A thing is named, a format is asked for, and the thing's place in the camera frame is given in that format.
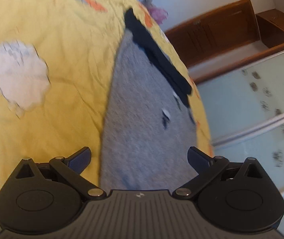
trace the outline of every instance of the yellow bedsheet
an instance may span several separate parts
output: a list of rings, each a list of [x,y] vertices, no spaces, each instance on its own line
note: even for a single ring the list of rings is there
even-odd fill
[[[0,188],[21,158],[47,162],[83,146],[90,147],[92,161],[82,175],[98,184],[103,119],[129,7],[191,82],[173,46],[137,0],[0,0],[0,45],[34,46],[50,80],[44,98],[27,110],[9,102],[0,89]],[[212,154],[204,108],[192,85],[197,146]]]

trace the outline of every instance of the gray garment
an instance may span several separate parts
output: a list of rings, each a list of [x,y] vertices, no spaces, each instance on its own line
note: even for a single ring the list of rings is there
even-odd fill
[[[174,190],[197,173],[187,161],[196,146],[190,109],[125,30],[105,117],[100,186]]]

